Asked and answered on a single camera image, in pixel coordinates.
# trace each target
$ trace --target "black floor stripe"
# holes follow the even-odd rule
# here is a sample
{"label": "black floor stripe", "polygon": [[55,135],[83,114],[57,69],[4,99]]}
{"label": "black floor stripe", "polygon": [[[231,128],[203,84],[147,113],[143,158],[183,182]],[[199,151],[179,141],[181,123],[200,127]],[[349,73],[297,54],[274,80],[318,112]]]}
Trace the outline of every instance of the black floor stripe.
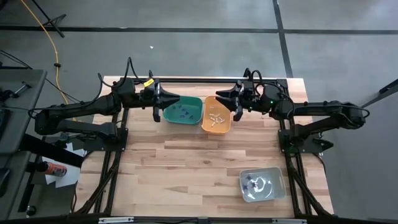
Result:
{"label": "black floor stripe", "polygon": [[[336,30],[336,29],[252,29],[252,28],[146,28],[146,27],[76,27],[61,26],[63,32],[208,32],[208,33],[246,33],[246,34],[320,34],[320,35],[398,35],[398,30]],[[0,26],[0,30],[41,31],[37,26]]]}
{"label": "black floor stripe", "polygon": [[[62,32],[194,32],[194,33],[245,33],[276,34],[278,29],[245,29],[245,28],[138,28],[138,27],[58,27]],[[41,31],[36,26],[0,26],[0,30]]]}
{"label": "black floor stripe", "polygon": [[323,29],[284,29],[285,34],[319,35],[398,35],[398,30],[323,30]]}
{"label": "black floor stripe", "polygon": [[282,50],[282,58],[284,60],[286,77],[293,78],[292,65],[290,64],[289,52],[287,51],[286,37],[284,34],[284,26],[282,23],[282,16],[280,15],[278,0],[272,0],[272,3],[274,4],[276,24],[279,31],[280,49]]}

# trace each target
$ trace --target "green bowl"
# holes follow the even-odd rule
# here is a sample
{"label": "green bowl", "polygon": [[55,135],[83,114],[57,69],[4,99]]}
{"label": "green bowl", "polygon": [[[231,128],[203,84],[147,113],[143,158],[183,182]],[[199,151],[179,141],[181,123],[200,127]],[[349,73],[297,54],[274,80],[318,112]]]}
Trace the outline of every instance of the green bowl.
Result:
{"label": "green bowl", "polygon": [[172,123],[197,124],[201,120],[202,109],[200,98],[180,96],[180,101],[164,109],[163,117]]}

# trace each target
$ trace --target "yellow cable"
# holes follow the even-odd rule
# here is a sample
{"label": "yellow cable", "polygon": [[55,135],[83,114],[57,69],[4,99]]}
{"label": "yellow cable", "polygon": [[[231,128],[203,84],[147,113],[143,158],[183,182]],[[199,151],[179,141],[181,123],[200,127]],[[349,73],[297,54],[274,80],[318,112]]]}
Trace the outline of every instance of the yellow cable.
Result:
{"label": "yellow cable", "polygon": [[[57,52],[57,48],[54,44],[54,41],[52,41],[52,38],[50,36],[50,34],[47,32],[47,30],[45,29],[45,27],[42,25],[42,23],[39,21],[39,19],[36,17],[36,15],[32,12],[32,10],[30,10],[29,6],[24,2],[24,0],[21,0],[21,2],[23,3],[23,5],[25,5],[26,9],[30,12],[30,14],[35,18],[35,20],[37,21],[37,23],[39,23],[39,25],[42,27],[42,29],[44,30],[45,34],[47,35],[47,37],[50,39],[52,47],[54,48],[54,52],[55,52],[55,62],[58,64],[58,52]],[[55,76],[55,83],[57,84],[57,87],[59,90],[61,90],[60,84],[58,82],[58,77],[59,77],[59,68],[55,67],[56,69],[56,76]],[[67,97],[60,91],[61,96],[63,98],[63,100],[65,100],[65,103],[68,105],[69,101],[67,99]]]}

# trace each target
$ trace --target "orange bowl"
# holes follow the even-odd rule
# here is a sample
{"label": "orange bowl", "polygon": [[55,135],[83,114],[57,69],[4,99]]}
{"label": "orange bowl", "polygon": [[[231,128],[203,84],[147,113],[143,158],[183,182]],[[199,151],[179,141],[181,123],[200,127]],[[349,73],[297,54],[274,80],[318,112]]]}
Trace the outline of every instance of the orange bowl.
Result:
{"label": "orange bowl", "polygon": [[205,99],[201,127],[209,134],[225,134],[231,128],[231,112],[215,96],[207,96]]}

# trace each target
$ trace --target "black desk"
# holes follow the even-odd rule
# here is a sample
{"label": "black desk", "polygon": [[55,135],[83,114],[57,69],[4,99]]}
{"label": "black desk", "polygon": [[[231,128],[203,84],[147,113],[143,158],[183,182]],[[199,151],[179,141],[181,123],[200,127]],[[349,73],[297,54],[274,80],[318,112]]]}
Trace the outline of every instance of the black desk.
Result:
{"label": "black desk", "polygon": [[[8,99],[6,106],[34,108],[42,91],[46,74],[47,72],[43,70],[0,70],[2,90],[16,91],[22,86],[21,81],[32,86],[21,93],[21,97]],[[7,219],[10,214],[31,155],[27,151],[17,152],[29,121],[27,111],[11,111],[10,119],[0,140],[0,167],[3,168],[7,163],[6,168],[11,170],[7,192],[0,198],[0,220]]]}

